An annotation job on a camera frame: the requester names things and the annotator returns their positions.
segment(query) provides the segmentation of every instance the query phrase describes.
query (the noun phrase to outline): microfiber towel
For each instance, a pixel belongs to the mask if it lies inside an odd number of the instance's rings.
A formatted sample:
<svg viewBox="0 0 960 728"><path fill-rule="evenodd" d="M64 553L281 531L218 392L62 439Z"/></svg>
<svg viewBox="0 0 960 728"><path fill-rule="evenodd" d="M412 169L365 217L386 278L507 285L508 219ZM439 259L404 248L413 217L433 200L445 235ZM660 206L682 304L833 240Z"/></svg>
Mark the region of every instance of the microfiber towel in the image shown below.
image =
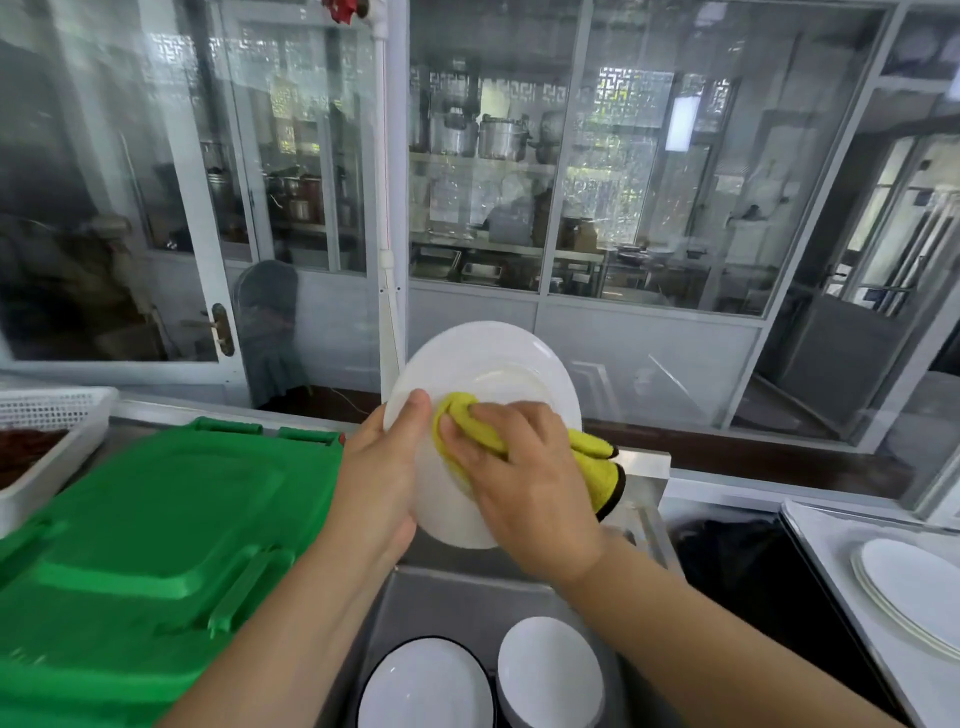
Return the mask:
<svg viewBox="0 0 960 728"><path fill-rule="evenodd" d="M433 442L437 452L457 475L457 484L460 489L471 499L473 499L473 493L470 492L467 474L464 473L463 468L460 467L453 455L447 451L444 441L440 437L440 418L444 414L448 414L470 439L498 457L505 458L507 456L507 446L500 439L496 430L470 415L470 406L477 401L478 399L474 395L467 392L448 394L441 400L440 406L437 407L432 426ZM577 461L577 466L587 483L590 505L593 507L597 520L602 521L620 502L627 482L627 475L623 468L611 460L617 455L618 450L606 440L587 435L580 430L569 429L567 434L570 437L573 459Z"/></svg>

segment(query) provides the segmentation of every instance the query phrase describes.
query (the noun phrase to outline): food tray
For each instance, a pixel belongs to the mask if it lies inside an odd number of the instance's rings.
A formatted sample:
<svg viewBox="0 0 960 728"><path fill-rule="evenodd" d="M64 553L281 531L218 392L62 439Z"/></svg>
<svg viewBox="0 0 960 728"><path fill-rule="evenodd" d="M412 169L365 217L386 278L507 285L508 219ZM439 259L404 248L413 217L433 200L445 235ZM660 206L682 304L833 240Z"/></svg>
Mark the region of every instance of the food tray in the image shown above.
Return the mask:
<svg viewBox="0 0 960 728"><path fill-rule="evenodd" d="M0 490L0 537L50 500L107 434L112 387L44 387L0 391L0 429L69 431L7 488Z"/></svg>

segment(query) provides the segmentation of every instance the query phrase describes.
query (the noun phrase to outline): white wall panel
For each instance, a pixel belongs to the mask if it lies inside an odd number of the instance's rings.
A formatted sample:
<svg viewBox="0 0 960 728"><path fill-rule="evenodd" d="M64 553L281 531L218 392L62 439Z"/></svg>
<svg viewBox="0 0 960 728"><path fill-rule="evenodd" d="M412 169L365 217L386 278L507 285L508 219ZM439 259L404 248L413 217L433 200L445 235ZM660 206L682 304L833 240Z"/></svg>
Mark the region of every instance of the white wall panel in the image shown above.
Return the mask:
<svg viewBox="0 0 960 728"><path fill-rule="evenodd" d="M537 300L533 298L527 302L471 296L468 290L463 293L424 290L412 281L407 355L413 356L441 331L469 321L503 321L532 331L536 316Z"/></svg>
<svg viewBox="0 0 960 728"><path fill-rule="evenodd" d="M756 327L545 303L535 333L570 371L584 417L634 425L722 420Z"/></svg>
<svg viewBox="0 0 960 728"><path fill-rule="evenodd" d="M380 390L376 301L364 276L298 269L294 345L311 384Z"/></svg>

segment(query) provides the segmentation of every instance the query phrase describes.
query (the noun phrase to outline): green container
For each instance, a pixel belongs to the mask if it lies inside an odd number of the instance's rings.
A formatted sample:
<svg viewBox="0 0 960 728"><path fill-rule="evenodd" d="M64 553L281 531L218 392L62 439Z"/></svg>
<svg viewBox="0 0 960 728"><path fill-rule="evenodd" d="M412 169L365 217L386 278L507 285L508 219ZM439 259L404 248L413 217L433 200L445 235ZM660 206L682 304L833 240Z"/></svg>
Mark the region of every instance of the green container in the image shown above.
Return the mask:
<svg viewBox="0 0 960 728"><path fill-rule="evenodd" d="M342 454L201 418L0 540L0 726L151 724L317 536Z"/></svg>

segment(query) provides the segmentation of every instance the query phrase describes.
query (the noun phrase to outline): forearm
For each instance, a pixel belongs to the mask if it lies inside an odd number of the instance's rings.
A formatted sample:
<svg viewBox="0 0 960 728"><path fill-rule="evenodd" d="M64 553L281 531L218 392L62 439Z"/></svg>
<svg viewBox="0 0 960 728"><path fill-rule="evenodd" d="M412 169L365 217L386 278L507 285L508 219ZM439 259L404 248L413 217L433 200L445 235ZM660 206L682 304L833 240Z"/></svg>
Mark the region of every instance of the forearm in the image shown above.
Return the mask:
<svg viewBox="0 0 960 728"><path fill-rule="evenodd" d="M561 591L693 728L899 726L623 539Z"/></svg>
<svg viewBox="0 0 960 728"><path fill-rule="evenodd" d="M313 725L388 570L323 532L160 725Z"/></svg>

